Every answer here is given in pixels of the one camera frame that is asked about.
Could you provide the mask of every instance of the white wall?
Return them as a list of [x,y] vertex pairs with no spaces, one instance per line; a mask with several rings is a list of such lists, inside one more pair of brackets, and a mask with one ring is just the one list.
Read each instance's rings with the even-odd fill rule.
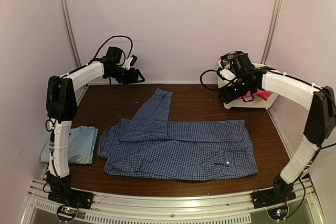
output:
[[[336,90],[336,0],[283,0],[283,7],[268,63],[299,78]],[[295,151],[308,113],[278,99],[272,109]],[[336,141],[336,131],[326,141]],[[327,223],[335,223],[336,148],[320,153],[310,174]]]
[[[147,83],[199,83],[219,56],[248,52],[260,62],[274,0],[68,0],[82,62],[111,35],[133,38]],[[127,41],[115,45],[128,52]],[[205,76],[215,82],[216,76]]]
[[17,223],[48,134],[49,76],[74,68],[59,0],[0,0],[0,223]]

